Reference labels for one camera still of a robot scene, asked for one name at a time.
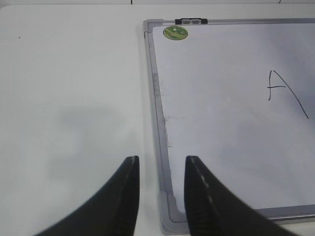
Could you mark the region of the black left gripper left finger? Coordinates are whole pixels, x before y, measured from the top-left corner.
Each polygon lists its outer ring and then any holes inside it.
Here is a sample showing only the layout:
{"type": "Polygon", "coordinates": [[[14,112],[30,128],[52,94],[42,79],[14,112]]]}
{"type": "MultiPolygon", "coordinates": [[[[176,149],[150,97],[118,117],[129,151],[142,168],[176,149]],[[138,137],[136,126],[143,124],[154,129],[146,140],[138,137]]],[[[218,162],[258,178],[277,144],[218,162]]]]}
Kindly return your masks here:
{"type": "Polygon", "coordinates": [[[132,236],[139,209],[139,158],[127,157],[111,178],[41,236],[132,236]]]}

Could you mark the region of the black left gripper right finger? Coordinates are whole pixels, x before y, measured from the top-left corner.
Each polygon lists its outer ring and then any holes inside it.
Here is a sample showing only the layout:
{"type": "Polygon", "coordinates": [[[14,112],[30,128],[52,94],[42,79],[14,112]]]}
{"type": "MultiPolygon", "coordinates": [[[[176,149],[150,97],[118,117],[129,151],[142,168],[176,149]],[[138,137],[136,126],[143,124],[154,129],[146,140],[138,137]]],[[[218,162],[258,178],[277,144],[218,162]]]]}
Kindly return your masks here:
{"type": "Polygon", "coordinates": [[[242,202],[197,156],[185,163],[184,202],[192,236],[292,236],[242,202]]]}

